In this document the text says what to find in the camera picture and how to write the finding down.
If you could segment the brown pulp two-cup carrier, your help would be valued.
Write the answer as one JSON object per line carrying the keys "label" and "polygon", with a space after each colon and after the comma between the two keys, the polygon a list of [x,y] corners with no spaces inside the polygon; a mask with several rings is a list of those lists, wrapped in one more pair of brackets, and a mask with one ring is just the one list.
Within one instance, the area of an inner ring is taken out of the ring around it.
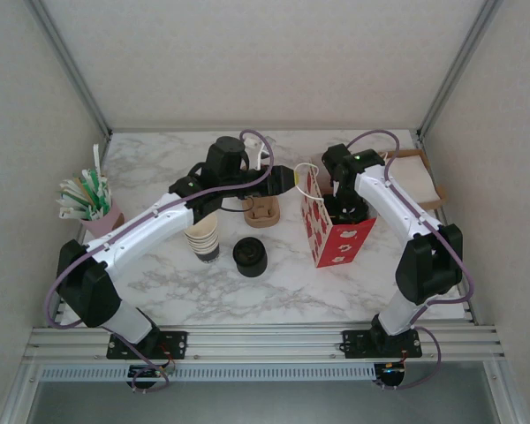
{"label": "brown pulp two-cup carrier", "polygon": [[280,206],[276,196],[242,200],[242,209],[246,223],[253,228],[272,227],[280,220]]}

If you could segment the red paper gift bag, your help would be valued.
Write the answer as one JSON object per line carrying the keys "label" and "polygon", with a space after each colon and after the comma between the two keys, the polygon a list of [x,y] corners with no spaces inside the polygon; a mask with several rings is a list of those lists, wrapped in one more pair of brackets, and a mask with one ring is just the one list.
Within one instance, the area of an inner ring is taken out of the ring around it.
{"label": "red paper gift bag", "polygon": [[368,206],[366,221],[334,225],[323,199],[333,195],[327,171],[313,163],[299,163],[295,172],[296,188],[302,195],[300,214],[314,265],[325,268],[352,262],[375,225],[376,213]]}

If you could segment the stack of black lids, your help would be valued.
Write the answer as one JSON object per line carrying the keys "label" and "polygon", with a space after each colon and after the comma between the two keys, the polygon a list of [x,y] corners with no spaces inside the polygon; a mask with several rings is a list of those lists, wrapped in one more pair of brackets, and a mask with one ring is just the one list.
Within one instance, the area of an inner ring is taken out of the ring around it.
{"label": "stack of black lids", "polygon": [[266,248],[254,237],[240,239],[233,247],[232,256],[239,273],[246,277],[258,277],[268,266]]}

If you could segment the nested paper cup stack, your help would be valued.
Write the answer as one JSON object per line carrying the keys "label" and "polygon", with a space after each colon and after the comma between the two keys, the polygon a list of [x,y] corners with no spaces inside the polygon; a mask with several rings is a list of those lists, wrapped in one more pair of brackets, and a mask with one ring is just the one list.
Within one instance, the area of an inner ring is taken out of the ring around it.
{"label": "nested paper cup stack", "polygon": [[217,227],[217,214],[211,213],[184,231],[188,245],[203,262],[213,261],[219,255]]}

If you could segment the white napkin stack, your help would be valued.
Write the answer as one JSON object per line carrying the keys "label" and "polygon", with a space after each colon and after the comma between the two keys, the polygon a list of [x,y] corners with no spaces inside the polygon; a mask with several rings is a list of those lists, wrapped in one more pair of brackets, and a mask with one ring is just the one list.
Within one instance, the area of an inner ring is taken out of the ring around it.
{"label": "white napkin stack", "polygon": [[413,201],[421,204],[440,200],[419,155],[396,158],[390,166],[390,175]]}

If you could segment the brown cardboard napkin tray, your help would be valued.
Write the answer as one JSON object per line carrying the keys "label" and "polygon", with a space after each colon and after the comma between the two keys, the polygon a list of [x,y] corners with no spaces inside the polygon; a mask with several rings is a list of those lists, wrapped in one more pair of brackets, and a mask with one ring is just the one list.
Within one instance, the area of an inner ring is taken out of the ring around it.
{"label": "brown cardboard napkin tray", "polygon": [[[426,157],[426,154],[421,149],[400,150],[398,155],[397,155],[397,158],[398,157],[405,157],[405,156],[412,156],[412,155],[419,155],[420,156],[420,158],[424,162],[424,164],[425,164],[425,166],[426,166],[426,168],[428,170],[428,173],[430,175],[429,161],[428,161],[428,159]],[[435,185],[434,182],[433,182],[433,185],[435,187],[436,192],[438,193],[438,195],[440,197],[439,201],[432,201],[432,202],[421,203],[421,204],[419,204],[419,203],[417,203],[415,201],[421,208],[423,208],[426,211],[436,210],[436,209],[440,208],[447,200],[447,196],[446,196],[446,193],[445,193],[444,189],[440,185]]]}

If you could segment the green white wrapped straw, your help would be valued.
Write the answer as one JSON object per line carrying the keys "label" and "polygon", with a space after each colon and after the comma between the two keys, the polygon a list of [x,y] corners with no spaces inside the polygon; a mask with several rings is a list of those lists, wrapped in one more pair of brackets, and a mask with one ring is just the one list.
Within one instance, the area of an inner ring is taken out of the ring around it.
{"label": "green white wrapped straw", "polygon": [[96,194],[98,198],[97,208],[102,212],[102,216],[106,216],[110,212],[111,207],[110,188],[106,177],[100,176],[98,182],[99,186]]}

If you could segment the pink straw holder cup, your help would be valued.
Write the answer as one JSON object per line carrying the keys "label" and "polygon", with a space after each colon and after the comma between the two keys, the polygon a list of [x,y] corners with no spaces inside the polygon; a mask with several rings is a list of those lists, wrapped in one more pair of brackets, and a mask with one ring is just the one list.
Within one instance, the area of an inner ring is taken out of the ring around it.
{"label": "pink straw holder cup", "polygon": [[125,216],[116,200],[112,199],[111,208],[107,215],[92,221],[81,220],[80,223],[95,239],[98,239],[123,225]]}

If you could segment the black controller board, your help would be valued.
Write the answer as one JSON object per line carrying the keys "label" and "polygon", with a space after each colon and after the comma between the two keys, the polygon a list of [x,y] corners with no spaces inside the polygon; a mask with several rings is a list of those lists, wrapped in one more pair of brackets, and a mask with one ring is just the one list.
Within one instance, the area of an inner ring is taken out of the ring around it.
{"label": "black controller board", "polygon": [[161,376],[161,371],[164,371],[167,366],[168,366],[168,363],[158,366],[157,369],[153,369],[151,367],[146,367],[146,366],[140,366],[140,365],[129,366],[128,371],[127,371],[128,380],[126,381],[126,384],[129,387],[132,387],[133,377],[139,371],[145,368],[145,371],[141,372],[140,375],[136,378],[135,387],[138,390],[149,390],[153,386],[156,385],[157,381],[163,378]]}
{"label": "black controller board", "polygon": [[373,383],[383,390],[396,390],[405,378],[405,364],[403,362],[388,362],[375,364],[375,379]]}

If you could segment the aluminium table edge rail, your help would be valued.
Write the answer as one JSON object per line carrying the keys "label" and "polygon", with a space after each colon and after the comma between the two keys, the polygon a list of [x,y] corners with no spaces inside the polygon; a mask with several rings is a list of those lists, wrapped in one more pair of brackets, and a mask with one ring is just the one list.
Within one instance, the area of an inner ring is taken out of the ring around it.
{"label": "aluminium table edge rail", "polygon": [[182,132],[218,132],[218,131],[238,131],[245,129],[257,130],[260,132],[275,131],[369,131],[374,129],[384,129],[389,131],[408,131],[415,132],[410,127],[359,127],[359,126],[273,126],[273,125],[203,125],[203,126],[130,126],[130,127],[113,127],[114,133],[182,133]]}

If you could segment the aluminium frame post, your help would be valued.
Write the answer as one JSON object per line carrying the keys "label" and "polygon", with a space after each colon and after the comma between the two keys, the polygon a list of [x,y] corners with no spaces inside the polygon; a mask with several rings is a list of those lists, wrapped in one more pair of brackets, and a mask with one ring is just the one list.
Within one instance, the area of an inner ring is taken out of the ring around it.
{"label": "aluminium frame post", "polygon": [[94,120],[103,138],[110,140],[112,130],[74,61],[70,50],[67,48],[63,36],[50,16],[46,4],[43,0],[23,0],[23,3],[40,27],[46,41],[61,64],[67,79],[72,84],[88,114]]}
{"label": "aluminium frame post", "polygon": [[445,77],[438,88],[428,110],[416,130],[418,140],[423,143],[430,130],[439,118],[446,102],[452,95],[463,72],[468,66],[473,53],[477,50],[482,38],[493,21],[498,9],[504,0],[483,0],[482,5],[473,20],[463,42],[458,49],[453,61],[450,64]]}

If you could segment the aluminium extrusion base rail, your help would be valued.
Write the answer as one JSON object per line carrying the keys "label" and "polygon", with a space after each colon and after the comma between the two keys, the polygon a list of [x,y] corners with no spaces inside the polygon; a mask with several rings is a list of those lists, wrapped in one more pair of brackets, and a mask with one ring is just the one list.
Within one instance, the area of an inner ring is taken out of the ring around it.
{"label": "aluminium extrusion base rail", "polygon": [[[504,349],[493,326],[469,321],[422,321],[439,345],[420,333],[422,356],[432,362],[437,353],[450,362],[504,360]],[[183,362],[194,363],[281,363],[342,362],[338,346],[346,329],[365,329],[364,322],[286,325],[186,325],[166,330],[187,333]],[[106,363],[110,335],[101,329],[34,329],[22,361],[26,364]]]}

